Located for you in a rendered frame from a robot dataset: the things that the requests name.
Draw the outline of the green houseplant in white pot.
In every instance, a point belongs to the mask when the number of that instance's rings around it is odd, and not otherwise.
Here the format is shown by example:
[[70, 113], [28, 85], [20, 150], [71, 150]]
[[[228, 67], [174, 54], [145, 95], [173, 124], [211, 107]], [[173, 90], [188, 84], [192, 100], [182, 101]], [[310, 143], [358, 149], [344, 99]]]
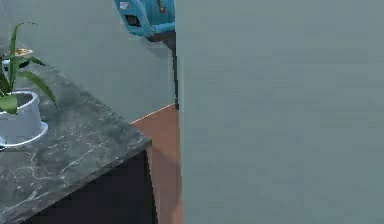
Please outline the green houseplant in white pot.
[[48, 124], [41, 119], [38, 94], [32, 90], [17, 90], [16, 81], [26, 79], [43, 92], [57, 106], [53, 91], [35, 72], [27, 70], [31, 63], [45, 66], [40, 59], [18, 53], [16, 41], [18, 23], [12, 31], [8, 51], [0, 55], [0, 151], [18, 148], [41, 138]]

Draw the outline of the dark marble top counter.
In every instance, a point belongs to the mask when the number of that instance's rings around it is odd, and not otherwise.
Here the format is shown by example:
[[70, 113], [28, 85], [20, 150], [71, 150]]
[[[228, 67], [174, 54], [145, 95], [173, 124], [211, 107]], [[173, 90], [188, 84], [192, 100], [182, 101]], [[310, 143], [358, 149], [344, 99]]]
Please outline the dark marble top counter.
[[0, 147], [0, 224], [158, 224], [150, 139], [49, 64], [39, 140]]

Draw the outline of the blue framed wall picture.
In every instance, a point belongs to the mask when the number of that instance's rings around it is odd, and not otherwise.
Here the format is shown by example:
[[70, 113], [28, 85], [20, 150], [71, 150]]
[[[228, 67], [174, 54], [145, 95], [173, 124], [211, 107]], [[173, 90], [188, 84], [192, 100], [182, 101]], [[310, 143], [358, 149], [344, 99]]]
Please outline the blue framed wall picture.
[[114, 0], [128, 32], [151, 37], [175, 30], [174, 0]]

